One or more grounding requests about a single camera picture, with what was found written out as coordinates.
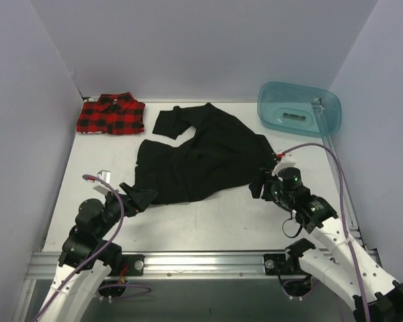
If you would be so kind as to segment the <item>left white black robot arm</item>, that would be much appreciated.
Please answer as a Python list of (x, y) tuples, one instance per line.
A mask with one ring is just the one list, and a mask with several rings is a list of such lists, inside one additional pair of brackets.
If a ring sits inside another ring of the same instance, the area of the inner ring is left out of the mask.
[(80, 321), (95, 295), (108, 301), (119, 299), (131, 286), (126, 279), (144, 272), (145, 257), (125, 255), (114, 239), (124, 219), (144, 212), (156, 191), (138, 190), (124, 182), (120, 191), (104, 180), (99, 185), (105, 199), (87, 199), (79, 205), (34, 321)]

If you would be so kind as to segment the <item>black long sleeve shirt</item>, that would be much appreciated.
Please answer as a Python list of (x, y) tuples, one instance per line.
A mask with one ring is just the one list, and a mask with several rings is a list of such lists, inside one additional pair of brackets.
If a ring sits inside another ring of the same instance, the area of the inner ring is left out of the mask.
[(210, 103), (161, 111), (152, 132), (175, 139), (190, 127), (195, 135), (180, 146), (144, 140), (139, 147), (134, 188), (156, 191), (156, 204), (201, 201), (276, 165), (265, 136)]

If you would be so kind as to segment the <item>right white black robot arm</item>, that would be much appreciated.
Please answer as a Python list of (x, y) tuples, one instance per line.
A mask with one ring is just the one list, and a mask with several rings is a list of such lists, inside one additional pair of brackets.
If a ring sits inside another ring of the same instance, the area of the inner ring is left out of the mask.
[(286, 248), (288, 272), (321, 281), (349, 306), (356, 321), (403, 321), (403, 282), (366, 252), (326, 199), (303, 185), (298, 168), (263, 168), (249, 188), (253, 198), (289, 212), (308, 234)]

